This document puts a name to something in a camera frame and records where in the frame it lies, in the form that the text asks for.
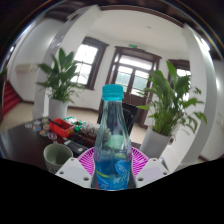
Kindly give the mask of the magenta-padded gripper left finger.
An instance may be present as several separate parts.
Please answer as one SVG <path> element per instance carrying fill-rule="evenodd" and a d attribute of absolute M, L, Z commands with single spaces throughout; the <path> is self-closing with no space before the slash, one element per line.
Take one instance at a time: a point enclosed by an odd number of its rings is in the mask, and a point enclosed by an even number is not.
<path fill-rule="evenodd" d="M 93 151 L 94 149 L 90 148 L 78 158 L 69 158 L 56 172 L 56 176 L 84 188 L 95 188 L 96 176 Z"/>

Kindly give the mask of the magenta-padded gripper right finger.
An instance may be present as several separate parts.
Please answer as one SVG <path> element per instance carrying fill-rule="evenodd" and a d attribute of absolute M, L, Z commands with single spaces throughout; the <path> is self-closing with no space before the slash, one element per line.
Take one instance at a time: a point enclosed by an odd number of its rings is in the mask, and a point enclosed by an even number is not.
<path fill-rule="evenodd" d="M 132 148 L 132 156 L 132 174 L 136 188 L 141 188 L 169 174 L 157 158 L 148 158 L 136 148 Z"/>

